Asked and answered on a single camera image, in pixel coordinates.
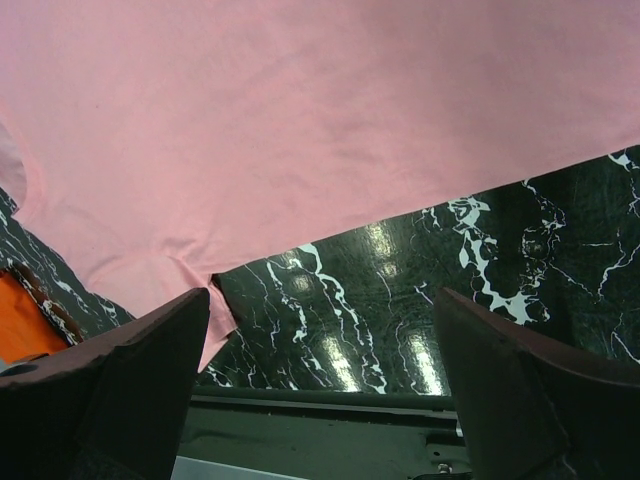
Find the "orange object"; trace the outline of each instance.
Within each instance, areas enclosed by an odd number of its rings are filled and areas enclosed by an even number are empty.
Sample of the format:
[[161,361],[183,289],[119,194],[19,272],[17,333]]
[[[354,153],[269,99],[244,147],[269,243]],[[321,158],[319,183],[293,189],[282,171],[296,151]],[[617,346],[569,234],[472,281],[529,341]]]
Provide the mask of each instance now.
[[0,358],[12,363],[66,348],[29,293],[9,273],[0,272]]

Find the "pink t-shirt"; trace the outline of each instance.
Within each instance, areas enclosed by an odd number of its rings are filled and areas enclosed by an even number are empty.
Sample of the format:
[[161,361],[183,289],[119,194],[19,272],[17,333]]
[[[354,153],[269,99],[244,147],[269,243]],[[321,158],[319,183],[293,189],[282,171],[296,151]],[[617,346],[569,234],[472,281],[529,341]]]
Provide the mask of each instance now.
[[0,0],[0,182],[141,315],[640,140],[636,0]]

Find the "shirt sleeve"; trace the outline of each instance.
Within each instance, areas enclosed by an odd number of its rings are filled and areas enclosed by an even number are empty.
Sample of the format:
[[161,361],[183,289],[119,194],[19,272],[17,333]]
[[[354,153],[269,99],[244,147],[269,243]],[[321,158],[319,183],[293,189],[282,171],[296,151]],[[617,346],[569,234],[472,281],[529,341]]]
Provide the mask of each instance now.
[[134,317],[155,310],[192,288],[209,289],[210,316],[198,372],[204,370],[236,328],[222,293],[210,276],[198,274],[179,259],[164,255],[127,258],[114,262],[88,282],[95,293],[117,303]]

